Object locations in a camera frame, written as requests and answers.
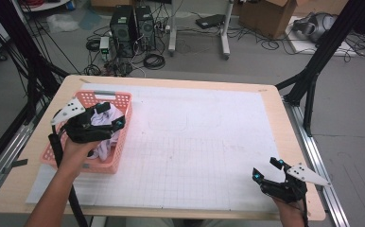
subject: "metal frame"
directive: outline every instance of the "metal frame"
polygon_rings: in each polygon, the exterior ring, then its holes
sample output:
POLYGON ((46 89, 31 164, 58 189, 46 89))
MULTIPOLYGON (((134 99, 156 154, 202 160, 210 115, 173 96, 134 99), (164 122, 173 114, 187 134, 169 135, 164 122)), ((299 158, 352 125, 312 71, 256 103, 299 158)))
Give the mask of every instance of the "metal frame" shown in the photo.
MULTIPOLYGON (((170 21, 170 36, 168 38, 168 53, 171 57, 174 56, 174 52, 176 51, 176 39, 177 39, 177 26, 176 26, 176 9, 174 1, 171 0, 171 21, 170 21)), ((221 47, 223 49, 223 56, 225 60, 230 58, 230 46, 228 41, 227 31, 229 29, 230 18, 233 11, 234 0, 229 0, 227 9, 226 9, 226 17, 224 20, 224 26, 220 30, 220 39, 221 39, 221 47)))
MULTIPOLYGON (((303 127, 304 114, 301 108, 296 106, 290 106, 289 109, 291 110, 295 118, 295 123, 303 140, 302 142, 304 143, 309 162, 313 166, 316 173, 318 173, 319 175, 324 177, 324 179, 331 183, 330 177, 327 173, 326 168, 324 167, 324 163, 319 154, 319 150, 316 146, 315 140, 313 139, 313 137, 309 137, 307 135, 307 132, 303 127)), ((327 203, 327 206, 329 207, 332 219, 336 223, 336 226, 349 227, 350 224, 348 223, 347 217, 344 214, 344 210, 342 209, 334 187, 324 187, 322 193, 327 203)))
POLYGON ((36 116, 29 124, 21 125, 17 132, 14 133, 11 140, 7 143, 6 148, 0 154, 0 180, 2 180, 5 175, 9 174, 11 169, 17 164, 14 160, 17 159, 18 155, 23 150, 26 142, 33 133, 36 127, 36 120, 39 119, 39 115, 36 116))
POLYGON ((331 29, 325 33, 325 38, 304 70, 276 85, 277 89, 281 90, 294 84, 291 91, 284 96, 285 101, 293 106, 299 106, 301 99, 307 94, 303 125, 308 136, 312 136, 310 126, 318 76, 336 53, 336 50, 350 33, 358 19, 364 14, 365 0, 348 1, 331 29))

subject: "hand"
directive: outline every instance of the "hand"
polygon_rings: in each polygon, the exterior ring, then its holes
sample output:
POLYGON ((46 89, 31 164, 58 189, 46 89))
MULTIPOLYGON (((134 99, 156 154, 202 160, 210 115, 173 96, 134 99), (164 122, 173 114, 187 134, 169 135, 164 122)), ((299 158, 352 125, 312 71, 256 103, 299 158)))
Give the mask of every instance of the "hand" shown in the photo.
POLYGON ((59 173, 71 177, 74 180, 79 175, 88 152, 96 148, 99 143, 100 141, 78 144, 73 142, 70 138, 67 138, 64 146, 64 154, 62 155, 61 164, 58 170, 59 173))
POLYGON ((279 208, 280 220, 284 227, 304 227, 303 219, 303 201, 299 201, 298 207, 297 202, 285 203, 278 199, 273 198, 274 203, 276 203, 277 208, 279 208))

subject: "black pole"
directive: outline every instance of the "black pole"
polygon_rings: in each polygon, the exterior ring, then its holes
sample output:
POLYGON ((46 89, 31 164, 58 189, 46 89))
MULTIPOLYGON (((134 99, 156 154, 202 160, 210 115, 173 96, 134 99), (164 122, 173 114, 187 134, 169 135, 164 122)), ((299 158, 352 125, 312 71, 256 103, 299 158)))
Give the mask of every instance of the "black pole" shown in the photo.
MULTIPOLYGON (((62 78, 65 78, 69 74, 43 58, 42 53, 32 40, 32 37, 26 30, 24 23, 21 21, 10 0, 0 0, 0 24, 26 60, 28 103, 26 104, 25 109, 28 110, 29 113, 26 115, 26 118, 31 118, 31 116, 35 114, 35 106, 41 96, 52 97, 60 87, 60 83, 56 80, 52 72, 58 74, 62 78)), ((87 227, 88 223, 79 206, 74 186, 71 188, 69 201, 78 225, 87 227)))
MULTIPOLYGON (((56 165, 57 167, 60 166, 63 150, 61 146, 61 140, 59 136, 55 133, 51 133, 49 136, 50 145, 53 149, 53 154, 55 155, 56 165)), ((68 195, 68 201, 70 202, 71 210, 73 210, 74 217, 76 218, 76 221, 78 223, 79 227, 88 227, 88 222, 86 221, 83 212, 81 210, 81 207, 79 206, 78 197, 76 193, 76 189, 74 188, 74 185, 71 185, 70 194, 68 195)))
POLYGON ((276 85, 276 88, 281 90, 294 84, 291 91, 284 96, 285 101, 293 106, 299 106, 301 99, 307 93, 304 129, 308 136, 312 136, 310 126, 318 76, 364 13, 365 0, 349 0, 305 69, 300 74, 276 85))

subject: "cable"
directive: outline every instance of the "cable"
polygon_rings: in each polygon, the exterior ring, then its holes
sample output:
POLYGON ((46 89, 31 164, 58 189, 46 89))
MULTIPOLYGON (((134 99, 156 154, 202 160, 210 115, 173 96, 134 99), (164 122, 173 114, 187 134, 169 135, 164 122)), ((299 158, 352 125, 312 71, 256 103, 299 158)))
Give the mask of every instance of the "cable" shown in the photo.
POLYGON ((183 4, 183 1, 184 1, 184 0, 182 0, 182 1, 181 1, 180 5, 177 7, 176 11, 174 12, 174 14, 173 14, 173 15, 171 15, 171 17, 173 17, 173 16, 175 16, 175 15, 176 15, 177 11, 180 9, 180 7, 181 7, 181 6, 182 6, 182 4, 183 4))
POLYGON ((165 43, 163 42, 163 40, 162 40, 161 37, 156 36, 156 38, 158 38, 158 40, 160 41, 160 43, 162 43, 162 47, 163 47, 162 51, 160 51, 159 48, 158 48, 159 45, 157 44, 156 45, 156 50, 159 51, 160 55, 163 56, 163 53, 165 52, 165 43))
MULTIPOLYGON (((31 11, 31 8, 30 6, 28 5, 24 5, 24 8, 27 10, 27 12, 29 14, 32 15, 32 11, 31 11)), ((31 17, 34 24, 35 24, 35 27, 37 27, 37 30, 38 30, 38 33, 39 33, 39 36, 41 36, 41 40, 42 40, 42 43, 43 43, 43 46, 45 48, 45 51, 46 51, 46 54, 47 54, 47 58, 49 58, 49 61, 50 60, 50 56, 49 56, 49 53, 46 49, 46 46, 45 46, 45 43, 44 43, 44 40, 42 39, 42 34, 41 34, 41 30, 49 37, 49 39, 53 42, 53 44, 59 49, 59 51, 62 53, 62 55, 68 60, 68 62, 73 66, 73 68, 76 70, 76 72, 78 74, 80 74, 79 70, 77 69, 77 67, 70 61, 70 59, 67 57, 67 55, 62 51, 62 49, 59 47, 59 45, 54 41, 54 39, 50 36, 49 32, 47 32, 47 30, 42 26, 41 22, 39 22, 38 20, 36 20, 34 17, 31 17)))
POLYGON ((132 50, 134 53, 134 56, 132 57, 131 61, 130 61, 130 65, 135 68, 135 69, 139 69, 143 74, 144 74, 144 78, 147 77, 147 74, 145 73, 145 71, 141 68, 141 67, 137 67, 134 63, 133 60, 135 59, 135 57, 137 56, 137 50, 135 50, 135 46, 138 44, 139 40, 141 40, 142 38, 144 38, 144 35, 142 35, 140 38, 138 38, 138 40, 136 40, 134 42, 134 44, 132 45, 132 50))
POLYGON ((192 13, 192 14, 196 14, 197 16, 199 16, 200 18, 203 18, 202 16, 200 16, 200 14, 199 13, 197 13, 197 12, 190 12, 190 13, 192 13))
POLYGON ((144 66, 147 69, 151 70, 159 70, 165 67, 165 58, 161 55, 157 54, 148 54, 144 58, 144 66))
POLYGON ((177 29, 178 32, 194 31, 194 32, 197 32, 197 33, 200 33, 200 34, 210 34, 211 36, 217 36, 217 35, 220 34, 220 27, 217 27, 216 31, 211 31, 211 29, 213 29, 213 27, 208 28, 207 29, 208 31, 202 31, 202 30, 195 29, 195 28, 188 27, 188 26, 177 26, 177 27, 182 28, 182 29, 177 29))
POLYGON ((83 69, 83 73, 88 76, 100 76, 102 74, 100 68, 94 64, 97 55, 99 52, 100 47, 100 40, 99 39, 91 39, 89 40, 86 45, 86 49, 89 50, 88 54, 88 66, 83 69), (92 59, 91 53, 96 53, 95 57, 92 59))
MULTIPOLYGON (((55 126, 52 125, 52 133, 48 136, 50 145, 53 149, 53 154, 55 155, 55 160, 57 167, 60 166, 62 160, 63 149, 61 145, 61 138, 56 133, 55 126)), ((68 196, 68 200, 70 202, 71 209, 73 210, 74 216, 78 222, 78 226, 80 227, 88 227, 88 223, 82 213, 81 207, 79 206, 78 197, 76 194, 76 190, 74 185, 71 186, 70 194, 68 196)))
MULTIPOLYGON (((332 16, 332 17, 334 16, 334 15, 330 15, 328 13, 324 13, 324 14, 325 14, 324 16, 332 16)), ((317 50, 316 46, 315 46, 315 48, 302 49, 301 51, 288 50, 285 42, 308 41, 308 39, 289 39, 288 37, 291 32, 293 32, 292 29, 282 38, 273 40, 273 39, 269 39, 269 38, 265 37, 257 29, 240 27, 240 28, 230 28, 229 32, 227 32, 227 35, 229 38, 237 38, 238 40, 240 40, 247 34, 251 34, 255 37, 256 43, 261 44, 261 46, 263 48, 265 48, 267 50, 276 50, 276 49, 280 48, 280 46, 282 46, 284 51, 288 55, 296 55, 296 54, 300 54, 300 53, 303 53, 306 51, 315 52, 317 50)), ((337 52, 343 53, 342 57, 345 62, 349 62, 352 58, 351 54, 354 54, 354 53, 360 57, 365 58, 365 35, 360 35, 360 34, 356 34, 355 32, 352 32, 347 36, 345 42, 350 46, 350 48, 345 49, 345 48, 339 47, 337 50, 337 52)))

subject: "pink basket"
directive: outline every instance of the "pink basket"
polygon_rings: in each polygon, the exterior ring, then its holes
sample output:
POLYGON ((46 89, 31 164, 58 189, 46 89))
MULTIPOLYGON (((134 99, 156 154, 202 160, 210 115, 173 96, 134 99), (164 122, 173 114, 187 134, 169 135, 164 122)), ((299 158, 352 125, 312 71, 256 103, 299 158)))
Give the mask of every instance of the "pink basket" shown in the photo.
MULTIPOLYGON (((131 106, 131 94, 121 92, 99 92, 99 91, 88 91, 81 90, 75 93, 75 97, 82 103, 85 108, 96 105, 98 102, 108 101, 111 102, 118 110, 124 113, 126 116, 126 125, 124 129, 120 131, 118 136, 117 144, 112 147, 111 154, 109 157, 102 162, 100 159, 87 159, 83 165, 82 172, 96 172, 96 173, 112 173, 117 171, 118 163, 120 162, 121 152, 123 151, 124 142, 127 136, 127 129, 130 124, 130 117, 132 115, 131 106)), ((61 137, 61 144, 64 147, 65 140, 67 138, 66 133, 61 137)), ((50 143, 46 146, 45 150, 41 155, 41 162, 49 164, 54 168, 57 168, 55 156, 50 143)))

